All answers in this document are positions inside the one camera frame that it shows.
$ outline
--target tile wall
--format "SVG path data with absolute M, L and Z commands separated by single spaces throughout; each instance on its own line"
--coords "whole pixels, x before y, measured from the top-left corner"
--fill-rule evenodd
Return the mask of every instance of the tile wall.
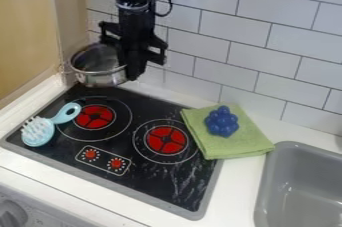
M 92 41 L 114 1 L 88 0 Z M 168 63 L 142 82 L 342 135 L 342 0 L 173 2 L 156 27 Z

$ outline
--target gray sink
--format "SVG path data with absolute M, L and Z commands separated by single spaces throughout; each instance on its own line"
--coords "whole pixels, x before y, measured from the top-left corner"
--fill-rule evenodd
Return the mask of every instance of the gray sink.
M 342 155 L 281 142 L 267 155 L 256 227 L 342 227 Z

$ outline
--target silver pot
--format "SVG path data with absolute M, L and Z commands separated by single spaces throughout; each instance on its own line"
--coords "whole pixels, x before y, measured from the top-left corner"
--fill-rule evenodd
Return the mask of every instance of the silver pot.
M 77 80 L 87 87 L 117 86 L 127 81 L 117 50 L 104 44 L 87 46 L 70 58 Z

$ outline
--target red burner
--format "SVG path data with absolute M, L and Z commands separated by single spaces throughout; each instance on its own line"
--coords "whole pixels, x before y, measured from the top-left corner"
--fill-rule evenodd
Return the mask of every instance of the red burner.
M 82 128 L 96 130 L 109 126 L 114 120 L 114 112 L 103 105 L 88 105 L 76 118 L 76 124 Z
M 146 136 L 147 145 L 160 154 L 175 154 L 182 152 L 187 145 L 183 131 L 175 127 L 156 127 Z

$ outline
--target green towel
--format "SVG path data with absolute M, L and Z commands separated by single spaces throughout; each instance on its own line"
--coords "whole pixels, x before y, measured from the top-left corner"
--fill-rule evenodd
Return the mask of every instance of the green towel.
M 181 115 L 204 158 L 227 159 L 258 156 L 274 149 L 274 145 L 237 105 L 227 105 L 239 118 L 240 128 L 228 138 L 209 133 L 204 119 L 220 105 L 202 109 L 183 109 Z

